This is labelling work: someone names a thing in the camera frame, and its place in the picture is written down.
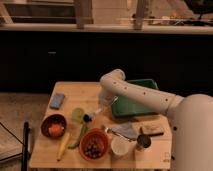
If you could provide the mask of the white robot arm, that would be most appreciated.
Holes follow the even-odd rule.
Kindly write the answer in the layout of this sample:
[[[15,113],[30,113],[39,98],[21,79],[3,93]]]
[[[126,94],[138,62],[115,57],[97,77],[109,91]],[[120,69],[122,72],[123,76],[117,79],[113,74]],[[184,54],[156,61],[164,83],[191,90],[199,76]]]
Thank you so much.
[[[100,99],[108,104],[121,95],[171,120],[171,171],[213,171],[213,97],[187,97],[128,83],[115,69],[100,78]]]

